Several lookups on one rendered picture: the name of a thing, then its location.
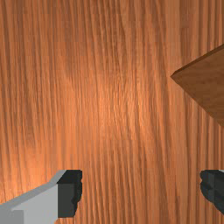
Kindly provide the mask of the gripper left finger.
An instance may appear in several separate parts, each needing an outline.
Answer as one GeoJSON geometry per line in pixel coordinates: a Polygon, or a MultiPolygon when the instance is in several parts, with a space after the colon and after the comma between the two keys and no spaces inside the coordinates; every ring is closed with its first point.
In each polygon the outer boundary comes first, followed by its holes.
{"type": "Polygon", "coordinates": [[[0,224],[54,224],[73,218],[82,195],[82,171],[61,170],[51,180],[0,205],[0,224]]]}

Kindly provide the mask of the brown door in frame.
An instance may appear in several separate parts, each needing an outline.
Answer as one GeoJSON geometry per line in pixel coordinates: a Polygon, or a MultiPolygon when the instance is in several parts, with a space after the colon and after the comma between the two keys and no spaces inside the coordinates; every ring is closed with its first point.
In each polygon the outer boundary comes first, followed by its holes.
{"type": "Polygon", "coordinates": [[[224,127],[224,44],[181,67],[171,78],[224,127]]]}

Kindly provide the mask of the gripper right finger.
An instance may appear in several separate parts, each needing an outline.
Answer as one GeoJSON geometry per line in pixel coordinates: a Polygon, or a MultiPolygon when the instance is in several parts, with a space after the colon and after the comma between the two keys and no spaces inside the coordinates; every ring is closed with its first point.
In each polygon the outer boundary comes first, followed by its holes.
{"type": "Polygon", "coordinates": [[[200,178],[203,196],[224,215],[224,170],[204,170],[200,178]]]}

